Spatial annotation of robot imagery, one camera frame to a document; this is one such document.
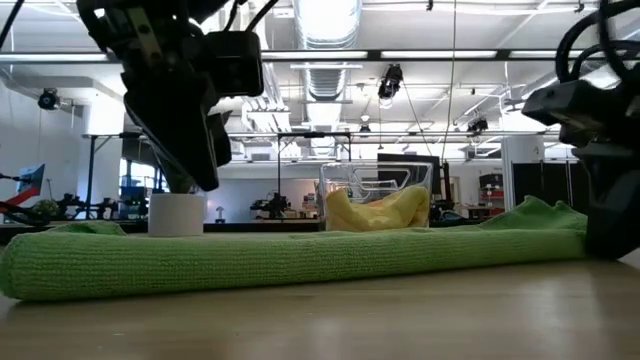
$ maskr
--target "ceiling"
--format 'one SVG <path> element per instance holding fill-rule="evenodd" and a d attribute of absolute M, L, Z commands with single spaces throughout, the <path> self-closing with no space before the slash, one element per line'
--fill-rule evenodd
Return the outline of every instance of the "ceiling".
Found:
<path fill-rule="evenodd" d="M 14 25 L 14 42 L 3 51 L 20 52 L 83 52 L 98 51 L 84 26 L 72 14 L 73 2 L 29 1 Z M 453 47 L 452 0 L 436 1 L 431 12 L 426 1 L 363 0 L 357 48 L 361 49 L 451 49 Z M 584 2 L 587 9 L 593 1 Z M 0 21 L 4 22 L 13 1 L 0 0 Z M 456 15 L 456 48 L 538 48 L 554 49 L 565 31 L 589 13 L 575 13 L 577 1 L 565 0 L 460 0 Z M 274 13 L 265 21 L 267 43 L 272 50 L 296 49 L 296 33 L 291 2 L 281 0 Z M 540 11 L 524 14 L 522 11 Z M 567 10 L 563 13 L 545 11 Z M 640 12 L 631 11 L 615 19 L 616 34 L 628 35 L 640 29 Z M 596 43 L 593 29 L 585 32 L 576 48 Z M 357 128 L 360 116 L 370 116 L 370 122 L 383 124 L 383 130 L 405 130 L 416 120 L 432 130 L 444 128 L 447 119 L 461 117 L 469 108 L 506 86 L 524 86 L 549 74 L 551 62 L 403 62 L 406 87 L 394 98 L 391 109 L 378 107 L 376 83 L 387 63 L 362 63 L 362 69 L 350 71 L 346 99 L 342 107 L 342 122 Z M 290 64 L 275 63 L 274 69 L 285 104 L 290 109 L 292 125 L 303 122 L 305 110 L 301 72 Z M 123 94 L 120 65 L 15 65 L 15 72 L 36 76 L 90 77 L 113 91 Z M 453 73 L 451 106 L 446 97 Z M 358 84 L 364 84 L 364 91 Z M 497 102 L 487 102 L 483 111 L 499 114 Z M 239 115 L 242 102 L 227 100 L 222 107 Z"/>

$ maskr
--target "ceiling duct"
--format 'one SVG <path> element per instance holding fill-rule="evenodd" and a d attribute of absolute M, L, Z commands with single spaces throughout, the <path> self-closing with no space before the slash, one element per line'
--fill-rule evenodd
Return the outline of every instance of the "ceiling duct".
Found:
<path fill-rule="evenodd" d="M 293 2 L 298 35 L 298 48 L 303 50 L 349 49 L 355 45 L 362 0 L 295 0 Z M 304 70 L 306 113 L 312 126 L 335 127 L 340 119 L 342 105 L 335 103 L 344 98 L 347 79 L 346 69 Z M 311 146 L 322 143 L 322 149 L 314 150 L 319 155 L 332 152 L 327 139 L 314 139 Z"/>

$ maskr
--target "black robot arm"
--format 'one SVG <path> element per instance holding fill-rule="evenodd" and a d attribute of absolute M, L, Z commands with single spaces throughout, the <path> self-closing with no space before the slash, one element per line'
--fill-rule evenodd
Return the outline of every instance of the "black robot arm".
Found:
<path fill-rule="evenodd" d="M 618 259 L 640 246 L 640 64 L 631 69 L 624 60 L 636 59 L 637 41 L 609 38 L 608 19 L 640 6 L 640 0 L 609 4 L 578 21 L 564 36 L 556 53 L 559 83 L 535 91 L 522 113 L 551 126 L 561 124 L 560 140 L 576 146 L 573 154 L 589 173 L 587 251 L 596 257 Z M 569 71 L 571 46 L 589 26 L 598 27 L 599 44 L 585 50 Z M 600 89 L 579 79 L 580 66 L 602 52 L 619 77 L 618 84 Z"/>
<path fill-rule="evenodd" d="M 223 97 L 258 96 L 264 88 L 255 33 L 204 34 L 193 23 L 203 22 L 226 2 L 77 1 L 89 35 L 102 51 L 122 61 L 126 110 L 157 156 L 171 164 L 164 166 L 165 173 L 189 176 L 205 191 L 218 187 L 217 168 L 231 159 L 226 133 L 210 131 L 209 110 Z"/>

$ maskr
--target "white pillar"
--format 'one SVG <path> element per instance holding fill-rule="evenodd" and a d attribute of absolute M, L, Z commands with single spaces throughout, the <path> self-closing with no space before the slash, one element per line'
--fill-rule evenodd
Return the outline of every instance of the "white pillar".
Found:
<path fill-rule="evenodd" d="M 544 160 L 544 139 L 541 135 L 513 136 L 502 139 L 502 176 L 504 206 L 515 207 L 513 164 L 538 163 Z"/>
<path fill-rule="evenodd" d="M 107 96 L 99 96 L 90 106 L 85 107 L 84 119 L 88 135 L 120 134 L 124 128 L 124 105 Z M 93 181 L 91 202 L 101 202 L 103 198 L 118 198 L 120 158 L 122 140 L 117 136 L 104 142 L 106 138 L 96 140 L 93 162 Z M 90 139 L 83 139 L 79 149 L 77 194 L 85 201 L 89 177 Z"/>

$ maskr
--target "table surface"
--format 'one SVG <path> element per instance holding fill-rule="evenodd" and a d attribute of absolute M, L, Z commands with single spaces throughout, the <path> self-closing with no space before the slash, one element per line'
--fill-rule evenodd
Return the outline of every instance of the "table surface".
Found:
<path fill-rule="evenodd" d="M 640 271 L 568 262 L 60 304 L 0 297 L 2 359 L 638 359 Z"/>

